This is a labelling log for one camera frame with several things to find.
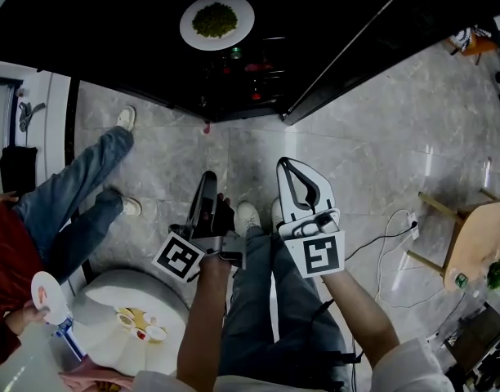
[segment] power strip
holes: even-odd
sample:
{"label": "power strip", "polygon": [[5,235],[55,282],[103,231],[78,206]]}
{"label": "power strip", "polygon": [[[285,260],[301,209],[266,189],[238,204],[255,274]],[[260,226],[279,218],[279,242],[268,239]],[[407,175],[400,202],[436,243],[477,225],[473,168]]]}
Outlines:
{"label": "power strip", "polygon": [[[415,213],[410,213],[408,215],[408,225],[412,226],[413,222],[417,222],[417,217],[415,216]],[[417,238],[419,238],[419,225],[418,224],[415,228],[412,228],[412,238],[413,238],[413,241],[415,241]]]}

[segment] marble floor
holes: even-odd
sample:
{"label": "marble floor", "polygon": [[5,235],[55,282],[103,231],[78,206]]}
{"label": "marble floor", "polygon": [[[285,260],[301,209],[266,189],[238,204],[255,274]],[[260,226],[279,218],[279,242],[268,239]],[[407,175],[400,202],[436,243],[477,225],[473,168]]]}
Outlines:
{"label": "marble floor", "polygon": [[[369,80],[292,127],[264,117],[212,124],[209,133],[196,118],[116,91],[82,82],[78,94],[76,151],[93,144],[115,124],[124,105],[136,107],[135,146],[106,184],[143,205],[140,218],[120,216],[91,257],[95,272],[128,267],[164,280],[190,303],[194,284],[177,286],[151,264],[167,227],[184,223],[204,171],[213,170],[232,199],[253,202],[264,226],[278,196],[277,160],[286,155],[309,163],[332,184],[346,231],[346,254],[383,234],[399,209],[415,212],[420,238],[403,248],[441,263],[453,222],[426,207],[423,191],[448,206],[485,200],[484,184],[500,196],[500,104],[493,73],[497,56],[450,56],[433,46]],[[491,158],[490,173],[486,172]],[[93,204],[91,196],[84,207]],[[398,213],[387,232],[408,225]],[[384,252],[402,239],[391,239]],[[382,242],[347,261],[348,270],[373,296]],[[382,261],[380,300],[401,340],[428,337],[459,303],[441,278],[412,260],[403,248]],[[328,299],[321,286],[321,296]],[[465,305],[455,312],[462,312]],[[330,310],[351,337],[337,307]],[[368,363],[357,367],[359,390],[368,390]]]}

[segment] person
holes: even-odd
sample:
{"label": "person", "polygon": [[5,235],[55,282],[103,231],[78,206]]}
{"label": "person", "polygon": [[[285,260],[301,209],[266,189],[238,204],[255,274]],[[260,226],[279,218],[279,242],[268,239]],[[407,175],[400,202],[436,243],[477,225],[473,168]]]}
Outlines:
{"label": "person", "polygon": [[48,312],[36,310],[31,301],[32,277],[45,270],[63,283],[100,244],[118,215],[141,214],[135,199],[105,189],[93,207],[64,227],[133,146],[135,119],[134,108],[125,107],[117,126],[60,174],[19,199],[0,195],[0,364],[20,346],[18,336],[25,327]]}
{"label": "person", "polygon": [[[136,392],[350,390],[346,366],[320,363],[323,352],[346,352],[338,325],[321,303],[314,279],[302,278],[278,232],[278,199],[271,237],[256,208],[240,203],[235,229],[246,237],[247,268],[234,276],[223,326],[230,265],[203,258],[197,292],[177,357],[176,377],[139,372]],[[271,274],[278,299],[279,340],[270,323]],[[373,368],[372,390],[453,391],[430,347],[400,344],[390,320],[346,270],[322,276],[355,340]]]}

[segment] black bag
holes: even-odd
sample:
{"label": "black bag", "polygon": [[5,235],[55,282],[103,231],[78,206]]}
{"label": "black bag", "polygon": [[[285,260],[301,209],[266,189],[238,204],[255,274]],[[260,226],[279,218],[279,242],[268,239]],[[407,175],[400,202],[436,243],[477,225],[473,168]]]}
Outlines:
{"label": "black bag", "polygon": [[38,149],[6,147],[0,159],[3,192],[14,192],[16,196],[36,189],[36,154]]}

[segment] chair leg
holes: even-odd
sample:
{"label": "chair leg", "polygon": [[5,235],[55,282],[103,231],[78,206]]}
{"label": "chair leg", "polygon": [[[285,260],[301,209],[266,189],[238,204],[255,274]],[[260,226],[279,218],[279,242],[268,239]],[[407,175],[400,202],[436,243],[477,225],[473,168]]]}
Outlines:
{"label": "chair leg", "polygon": [[481,187],[480,190],[479,190],[484,196],[487,196],[489,197],[490,199],[492,200],[498,200],[498,197],[495,196],[493,193],[489,192],[488,190],[486,190],[484,187]]}
{"label": "chair leg", "polygon": [[464,220],[457,213],[455,213],[449,207],[446,207],[442,203],[437,202],[435,199],[433,199],[432,197],[428,196],[427,194],[424,194],[423,192],[419,192],[419,198],[421,198],[421,200],[423,202],[426,202],[430,206],[432,206],[435,209],[437,209],[437,211],[439,211],[443,215],[446,215],[447,217],[452,218],[453,220],[455,220],[459,224],[463,224],[464,223]]}
{"label": "chair leg", "polygon": [[417,260],[419,263],[423,263],[426,267],[429,267],[430,269],[435,270],[441,276],[444,276],[444,268],[441,267],[440,265],[437,265],[436,263],[433,263],[432,261],[429,261],[428,259],[426,259],[422,256],[419,256],[416,252],[413,252],[411,250],[407,250],[406,254],[408,254],[414,260]]}

